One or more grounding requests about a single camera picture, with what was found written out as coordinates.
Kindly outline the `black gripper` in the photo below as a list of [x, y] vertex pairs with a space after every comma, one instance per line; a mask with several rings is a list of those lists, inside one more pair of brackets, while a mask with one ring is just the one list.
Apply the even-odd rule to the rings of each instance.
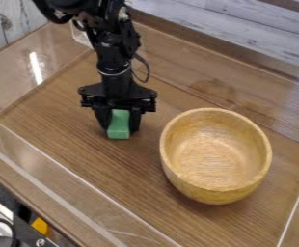
[[111, 124], [112, 110], [131, 110], [131, 133], [139, 130], [142, 113], [156, 111], [158, 93], [135, 83], [132, 76], [103, 76], [102, 82], [82, 86], [82, 106], [91, 107], [103, 129]]

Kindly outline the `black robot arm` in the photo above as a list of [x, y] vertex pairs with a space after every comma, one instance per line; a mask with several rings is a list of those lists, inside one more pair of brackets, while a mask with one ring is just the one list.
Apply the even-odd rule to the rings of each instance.
[[32, 0], [42, 15], [55, 24], [72, 23], [84, 32], [96, 53], [102, 81], [79, 88], [82, 105], [94, 110], [107, 135], [134, 134], [142, 116], [156, 110], [158, 92], [146, 88], [131, 67], [140, 35], [126, 0]]

